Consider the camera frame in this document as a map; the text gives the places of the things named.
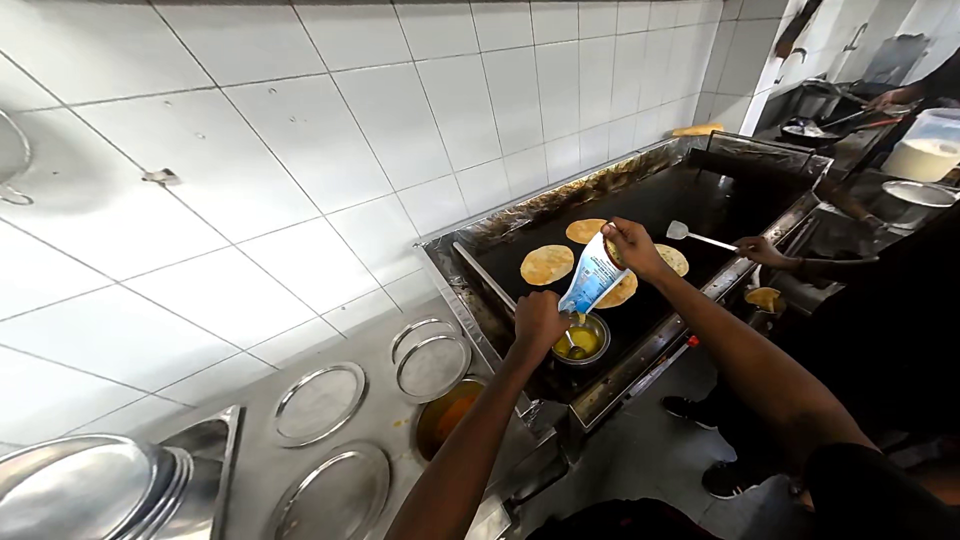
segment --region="yellow oil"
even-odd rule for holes
[[[582,348],[586,352],[585,357],[593,356],[597,350],[600,349],[600,339],[597,337],[597,334],[593,333],[593,330],[589,328],[571,328],[570,339],[573,340],[574,345]],[[570,343],[566,340],[566,336],[560,338],[560,341],[553,346],[553,350],[558,355],[564,358],[567,357],[567,354],[570,352]]]

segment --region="kitchen floor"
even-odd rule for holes
[[[813,516],[790,499],[784,477],[729,501],[713,498],[700,485],[707,467],[735,457],[733,448],[716,431],[667,414],[660,398],[699,400],[715,381],[705,348],[688,349],[599,428],[565,477],[518,509],[519,523],[506,538],[524,538],[546,519],[564,518],[594,503],[643,497],[673,504],[727,540],[812,537]]]

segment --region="oil packet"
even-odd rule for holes
[[[602,233],[595,234],[580,254],[573,281],[558,304],[560,311],[587,314],[626,274],[613,243]]]

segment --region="black griddle surface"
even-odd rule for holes
[[[584,245],[566,237],[566,226],[578,219],[619,216],[642,224],[654,242],[680,250],[690,263],[690,271],[684,278],[702,288],[733,253],[694,238],[668,239],[666,229],[672,220],[683,221],[692,233],[733,243],[743,236],[762,233],[804,192],[801,186],[777,179],[721,177],[682,163],[603,199],[558,212],[554,219],[528,225],[512,241],[496,244],[474,256],[515,300],[537,290],[552,290],[563,296],[573,279],[572,271],[549,285],[535,286],[520,276],[523,259],[540,246],[562,244],[579,260]],[[640,281],[636,294],[625,303],[595,312],[610,326],[609,349],[595,363],[583,368],[544,362],[535,377],[543,379],[550,393],[556,392],[556,395],[543,397],[569,403],[638,345],[673,309],[652,285]]]

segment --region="shoe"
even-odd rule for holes
[[[717,461],[704,471],[700,483],[710,495],[725,501],[743,495],[768,478],[770,475],[753,471],[738,461]]]
[[[700,418],[697,417],[697,402],[691,402],[689,399],[681,398],[680,396],[667,396],[660,399],[660,404],[663,405],[663,408],[665,408],[670,414],[676,416],[677,418],[692,420],[693,422],[696,422],[697,426],[700,426],[704,430],[717,429],[715,422],[706,418],[702,418],[703,415],[700,415]]]

